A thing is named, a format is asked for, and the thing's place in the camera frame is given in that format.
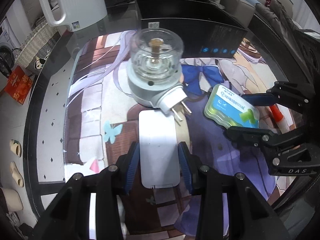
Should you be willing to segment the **white power bank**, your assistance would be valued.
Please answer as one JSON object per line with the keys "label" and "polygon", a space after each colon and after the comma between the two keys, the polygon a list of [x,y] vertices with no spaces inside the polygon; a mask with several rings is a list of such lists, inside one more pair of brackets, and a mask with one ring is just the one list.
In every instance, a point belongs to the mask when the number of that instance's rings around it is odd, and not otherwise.
{"label": "white power bank", "polygon": [[140,170],[147,189],[175,187],[180,183],[175,118],[162,111],[141,111],[138,116]]}

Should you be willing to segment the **anime printed desk mat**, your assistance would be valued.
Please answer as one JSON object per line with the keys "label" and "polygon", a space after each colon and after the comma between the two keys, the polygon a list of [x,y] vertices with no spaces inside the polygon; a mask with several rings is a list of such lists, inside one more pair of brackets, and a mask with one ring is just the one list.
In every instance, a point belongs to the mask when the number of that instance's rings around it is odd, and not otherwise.
{"label": "anime printed desk mat", "polygon": [[99,36],[80,51],[70,88],[65,124],[65,175],[92,175],[116,163],[133,142],[140,159],[129,193],[118,197],[125,239],[193,239],[200,198],[191,196],[180,173],[177,146],[185,142],[203,163],[220,173],[242,172],[269,203],[293,177],[268,174],[262,153],[237,150],[224,129],[204,115],[212,88],[222,84],[236,94],[265,92],[276,78],[249,40],[231,59],[181,60],[180,81],[187,98],[168,114],[138,104],[127,83],[127,59],[116,68],[121,33]]}

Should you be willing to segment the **person lying under blanket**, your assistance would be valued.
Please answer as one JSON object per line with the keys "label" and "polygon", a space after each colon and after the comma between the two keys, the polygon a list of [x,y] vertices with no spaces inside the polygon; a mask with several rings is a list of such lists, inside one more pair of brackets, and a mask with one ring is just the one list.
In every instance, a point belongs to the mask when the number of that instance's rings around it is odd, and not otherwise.
{"label": "person lying under blanket", "polygon": [[300,66],[310,66],[319,71],[319,32],[299,28],[278,0],[271,0],[268,7],[257,3],[255,9],[269,23]]}

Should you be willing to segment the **red cap glue bottle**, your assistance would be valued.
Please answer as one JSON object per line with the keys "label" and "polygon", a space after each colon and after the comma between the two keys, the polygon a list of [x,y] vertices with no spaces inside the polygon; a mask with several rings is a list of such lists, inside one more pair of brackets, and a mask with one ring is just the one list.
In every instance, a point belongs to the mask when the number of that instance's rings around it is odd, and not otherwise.
{"label": "red cap glue bottle", "polygon": [[281,133],[284,134],[284,133],[289,132],[290,131],[289,125],[288,125],[285,117],[283,116],[283,114],[279,110],[278,106],[276,104],[274,104],[274,105],[270,106],[269,108],[272,112],[273,119],[276,122]]}

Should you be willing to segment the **woven laundry basket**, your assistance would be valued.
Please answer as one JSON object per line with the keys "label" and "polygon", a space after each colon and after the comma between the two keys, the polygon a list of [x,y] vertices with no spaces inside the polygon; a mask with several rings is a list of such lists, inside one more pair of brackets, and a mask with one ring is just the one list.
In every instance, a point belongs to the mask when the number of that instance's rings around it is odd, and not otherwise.
{"label": "woven laundry basket", "polygon": [[41,22],[22,43],[15,63],[39,75],[61,35],[57,27]]}

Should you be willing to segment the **white washing machine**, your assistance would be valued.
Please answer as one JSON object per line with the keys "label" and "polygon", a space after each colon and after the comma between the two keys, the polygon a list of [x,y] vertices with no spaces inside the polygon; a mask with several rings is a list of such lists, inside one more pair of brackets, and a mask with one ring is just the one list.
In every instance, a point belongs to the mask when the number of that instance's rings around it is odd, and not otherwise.
{"label": "white washing machine", "polygon": [[20,48],[14,43],[14,37],[8,19],[5,17],[1,22],[1,74],[8,78],[15,65],[16,54],[20,52]]}

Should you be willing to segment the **black storage box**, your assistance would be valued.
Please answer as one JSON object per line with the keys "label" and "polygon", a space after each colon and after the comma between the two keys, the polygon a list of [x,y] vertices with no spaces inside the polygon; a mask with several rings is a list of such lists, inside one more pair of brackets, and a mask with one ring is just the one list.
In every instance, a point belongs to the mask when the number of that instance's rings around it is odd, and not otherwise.
{"label": "black storage box", "polygon": [[191,0],[136,0],[141,27],[176,33],[182,57],[232,58],[248,29],[218,6]]}

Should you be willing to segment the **glass dome plug night light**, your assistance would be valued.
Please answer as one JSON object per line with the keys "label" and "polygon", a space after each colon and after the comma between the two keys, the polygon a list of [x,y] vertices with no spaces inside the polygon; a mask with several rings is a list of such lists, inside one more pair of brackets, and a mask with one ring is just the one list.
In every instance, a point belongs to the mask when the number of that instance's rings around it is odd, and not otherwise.
{"label": "glass dome plug night light", "polygon": [[174,114],[182,122],[176,106],[187,98],[181,81],[180,59],[184,51],[182,39],[168,29],[141,29],[130,40],[127,79],[131,95],[139,104]]}

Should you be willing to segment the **red gift bag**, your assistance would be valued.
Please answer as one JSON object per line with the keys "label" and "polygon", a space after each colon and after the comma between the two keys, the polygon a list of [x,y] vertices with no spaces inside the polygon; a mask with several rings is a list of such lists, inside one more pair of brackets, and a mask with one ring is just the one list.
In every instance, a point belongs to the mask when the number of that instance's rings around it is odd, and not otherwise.
{"label": "red gift bag", "polygon": [[24,70],[20,66],[17,66],[10,74],[4,91],[15,101],[23,105],[32,85],[32,79],[25,74]]}

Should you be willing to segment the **white electric kettle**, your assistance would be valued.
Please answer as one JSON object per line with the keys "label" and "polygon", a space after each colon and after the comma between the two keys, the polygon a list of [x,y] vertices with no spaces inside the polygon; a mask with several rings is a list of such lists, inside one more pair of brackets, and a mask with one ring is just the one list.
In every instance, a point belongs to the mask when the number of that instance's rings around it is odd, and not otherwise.
{"label": "white electric kettle", "polygon": [[105,0],[57,0],[61,17],[56,20],[48,0],[39,0],[49,25],[66,26],[75,32],[97,23],[107,15]]}

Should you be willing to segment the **beige slipper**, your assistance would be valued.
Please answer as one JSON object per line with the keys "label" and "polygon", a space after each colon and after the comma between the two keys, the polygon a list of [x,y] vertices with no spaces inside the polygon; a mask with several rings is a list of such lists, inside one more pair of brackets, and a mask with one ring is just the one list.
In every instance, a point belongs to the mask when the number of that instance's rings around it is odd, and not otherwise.
{"label": "beige slipper", "polygon": [[10,150],[12,153],[17,155],[18,157],[22,154],[22,147],[19,141],[17,140],[10,140],[9,142]]}
{"label": "beige slipper", "polygon": [[12,178],[14,179],[14,181],[16,182],[16,184],[19,187],[24,187],[24,180],[22,175],[20,174],[15,162],[11,162],[10,163],[10,173],[12,175]]}

